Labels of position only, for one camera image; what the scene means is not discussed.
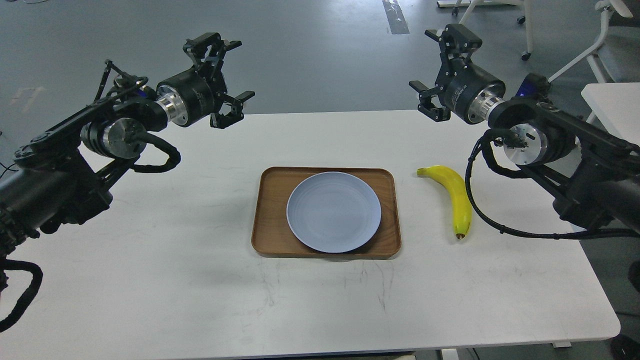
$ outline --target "concrete floor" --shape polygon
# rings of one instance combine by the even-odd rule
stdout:
[[[189,67],[181,50],[184,39],[208,31],[243,41],[228,53],[223,72],[232,95],[256,91],[247,113],[414,109],[409,80],[430,85],[440,67],[438,47],[424,30],[455,19],[435,0],[399,2],[410,31],[405,35],[390,33],[378,0],[1,1],[0,161],[11,163],[19,145],[91,102],[105,58],[148,76],[154,85]],[[520,60],[526,48],[524,27],[515,21],[520,9],[477,8],[467,22],[484,40],[475,63],[507,84],[508,97],[527,73],[550,76],[599,32],[592,1],[536,0],[533,6],[535,50],[527,62]],[[586,116],[580,91],[593,82],[581,63],[554,82],[552,98],[564,110]],[[20,94],[20,89],[27,90]],[[626,280],[628,265],[640,259],[637,241],[582,244],[614,308],[640,313],[639,295]],[[637,318],[624,316],[621,323],[623,333],[640,339]],[[477,352],[481,359],[612,359],[607,341]],[[435,352],[416,356],[436,358]]]

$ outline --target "banana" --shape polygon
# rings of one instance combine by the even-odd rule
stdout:
[[[419,177],[430,177],[447,189],[453,208],[453,233],[462,240],[471,226],[471,203],[465,181],[455,170],[443,165],[419,168],[417,174]]]

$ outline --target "white table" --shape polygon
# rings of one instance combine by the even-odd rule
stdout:
[[[10,256],[38,263],[45,277],[0,335],[0,357],[248,358],[615,336],[620,323],[577,241],[499,235],[478,218],[468,241],[454,238],[447,192],[415,170],[463,173],[485,129],[417,111],[170,126],[161,136],[182,153],[175,170],[127,174],[111,209]],[[261,257],[250,238],[260,175],[272,166],[387,169],[402,249],[389,260]],[[482,160],[476,168],[487,214],[528,231],[570,231],[533,181],[499,177]],[[10,276],[2,315],[28,281]]]
[[[588,84],[582,97],[610,134],[640,143],[640,83]]]

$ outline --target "ceramic plate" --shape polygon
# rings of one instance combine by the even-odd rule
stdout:
[[[378,196],[360,178],[321,172],[303,180],[287,202],[291,231],[322,252],[347,252],[364,245],[380,225]]]

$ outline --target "wooden tray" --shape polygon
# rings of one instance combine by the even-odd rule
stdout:
[[[365,181],[376,192],[382,209],[380,226],[371,240],[342,254],[327,254],[311,249],[293,235],[287,222],[287,201],[291,192],[302,180],[326,171],[345,172]],[[381,168],[268,168],[260,179],[251,244],[264,256],[387,259],[401,246],[394,178]]]

